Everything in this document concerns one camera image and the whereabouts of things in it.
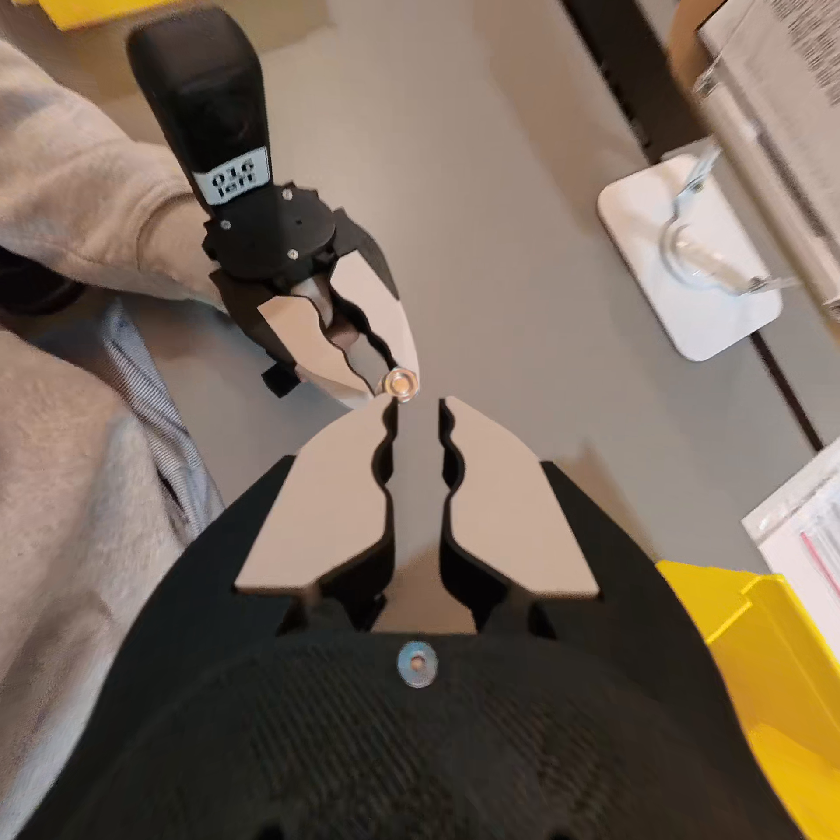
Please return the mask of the person's left forearm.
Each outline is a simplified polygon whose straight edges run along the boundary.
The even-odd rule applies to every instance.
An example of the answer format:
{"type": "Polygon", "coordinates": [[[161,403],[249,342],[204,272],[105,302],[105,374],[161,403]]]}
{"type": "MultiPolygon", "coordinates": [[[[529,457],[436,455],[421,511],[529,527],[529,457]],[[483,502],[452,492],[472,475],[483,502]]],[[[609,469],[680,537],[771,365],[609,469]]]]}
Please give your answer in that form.
{"type": "Polygon", "coordinates": [[[206,221],[170,150],[132,140],[2,40],[4,249],[87,286],[225,312],[206,221]]]}

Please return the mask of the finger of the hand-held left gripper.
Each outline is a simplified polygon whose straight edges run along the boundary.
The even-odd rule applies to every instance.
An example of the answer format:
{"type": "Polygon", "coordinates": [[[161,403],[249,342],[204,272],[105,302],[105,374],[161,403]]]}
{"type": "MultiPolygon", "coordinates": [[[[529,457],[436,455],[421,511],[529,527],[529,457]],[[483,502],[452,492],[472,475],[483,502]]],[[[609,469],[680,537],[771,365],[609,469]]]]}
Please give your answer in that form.
{"type": "Polygon", "coordinates": [[[343,347],[333,342],[320,311],[307,297],[271,297],[257,310],[269,330],[289,353],[295,372],[335,402],[358,410],[377,391],[349,362],[343,347]]]}
{"type": "Polygon", "coordinates": [[[405,309],[358,251],[337,258],[329,276],[332,302],[386,366],[384,387],[419,387],[417,347],[405,309]]]}

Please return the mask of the grey desk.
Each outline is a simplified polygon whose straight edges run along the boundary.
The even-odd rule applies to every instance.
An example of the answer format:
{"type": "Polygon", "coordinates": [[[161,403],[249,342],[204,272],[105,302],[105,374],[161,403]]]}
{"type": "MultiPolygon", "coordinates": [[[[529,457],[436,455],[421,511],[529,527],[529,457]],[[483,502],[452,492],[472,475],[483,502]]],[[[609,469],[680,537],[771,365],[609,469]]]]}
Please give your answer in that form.
{"type": "Polygon", "coordinates": [[[765,574],[742,518],[811,458],[750,341],[674,351],[595,210],[646,162],[557,2],[220,2],[274,172],[382,247],[422,390],[400,410],[376,629],[468,633],[438,576],[438,399],[554,461],[652,560],[765,574]]]}

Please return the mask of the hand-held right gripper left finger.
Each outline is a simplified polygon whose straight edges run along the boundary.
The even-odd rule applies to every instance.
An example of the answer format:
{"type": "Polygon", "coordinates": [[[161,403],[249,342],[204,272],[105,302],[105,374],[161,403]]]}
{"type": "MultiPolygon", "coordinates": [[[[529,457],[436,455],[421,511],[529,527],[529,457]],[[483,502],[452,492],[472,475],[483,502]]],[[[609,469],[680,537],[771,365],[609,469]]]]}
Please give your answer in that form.
{"type": "Polygon", "coordinates": [[[339,603],[370,631],[395,570],[393,472],[398,407],[379,395],[325,427],[287,477],[235,580],[236,592],[339,603]]]}

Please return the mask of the striped shirt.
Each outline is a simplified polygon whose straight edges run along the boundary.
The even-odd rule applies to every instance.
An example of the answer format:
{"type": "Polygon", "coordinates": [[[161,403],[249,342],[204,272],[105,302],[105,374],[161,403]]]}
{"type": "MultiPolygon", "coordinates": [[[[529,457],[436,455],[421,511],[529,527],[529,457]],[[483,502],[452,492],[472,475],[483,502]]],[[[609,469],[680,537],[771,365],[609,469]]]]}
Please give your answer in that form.
{"type": "Polygon", "coordinates": [[[110,301],[100,316],[96,344],[97,374],[139,420],[171,525],[182,545],[188,545],[224,512],[225,505],[120,298],[110,301]]]}

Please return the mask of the white stand base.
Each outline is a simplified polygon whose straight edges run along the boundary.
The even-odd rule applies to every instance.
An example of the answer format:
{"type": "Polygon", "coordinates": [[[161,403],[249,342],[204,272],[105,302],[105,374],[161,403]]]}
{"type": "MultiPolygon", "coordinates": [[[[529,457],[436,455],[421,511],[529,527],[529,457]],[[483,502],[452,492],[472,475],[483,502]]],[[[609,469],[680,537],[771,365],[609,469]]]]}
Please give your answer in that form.
{"type": "MultiPolygon", "coordinates": [[[[679,154],[605,187],[597,213],[659,325],[686,360],[703,362],[775,321],[781,290],[730,297],[682,287],[659,255],[673,202],[701,154],[679,154]]],[[[751,237],[711,174],[689,210],[688,235],[750,276],[770,275],[751,237]]]]}

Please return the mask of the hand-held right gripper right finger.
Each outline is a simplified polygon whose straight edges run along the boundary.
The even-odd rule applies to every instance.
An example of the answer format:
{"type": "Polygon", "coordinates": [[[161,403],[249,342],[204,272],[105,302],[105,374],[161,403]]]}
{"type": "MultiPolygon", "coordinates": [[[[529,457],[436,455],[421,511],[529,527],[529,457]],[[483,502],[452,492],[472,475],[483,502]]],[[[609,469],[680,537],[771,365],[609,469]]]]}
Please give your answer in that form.
{"type": "Polygon", "coordinates": [[[597,599],[599,584],[539,457],[454,396],[439,401],[438,435],[448,489],[439,574],[476,631],[498,608],[529,623],[543,603],[597,599]]]}

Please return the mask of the paper sheet in clear sleeve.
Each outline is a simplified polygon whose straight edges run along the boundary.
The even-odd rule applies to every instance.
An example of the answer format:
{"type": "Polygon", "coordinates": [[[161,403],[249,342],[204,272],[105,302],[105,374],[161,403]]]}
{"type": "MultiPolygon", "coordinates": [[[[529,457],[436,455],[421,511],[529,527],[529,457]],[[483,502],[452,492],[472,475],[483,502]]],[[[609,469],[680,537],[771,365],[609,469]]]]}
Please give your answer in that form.
{"type": "Polygon", "coordinates": [[[839,440],[747,514],[741,524],[767,567],[803,597],[839,596],[839,440]]]}

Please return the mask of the yellow plastic bin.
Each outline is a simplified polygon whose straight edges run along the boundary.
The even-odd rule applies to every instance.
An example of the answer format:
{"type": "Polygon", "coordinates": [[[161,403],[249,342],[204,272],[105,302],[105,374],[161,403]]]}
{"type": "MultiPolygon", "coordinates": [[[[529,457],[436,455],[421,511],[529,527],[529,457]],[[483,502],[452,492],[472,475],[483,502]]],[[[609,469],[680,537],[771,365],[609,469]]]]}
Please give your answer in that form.
{"type": "Polygon", "coordinates": [[[839,838],[839,671],[779,574],[660,561],[714,657],[752,753],[806,838],[839,838]]]}
{"type": "Polygon", "coordinates": [[[181,1],[10,1],[15,7],[40,9],[59,31],[111,23],[181,4],[181,1]]]}

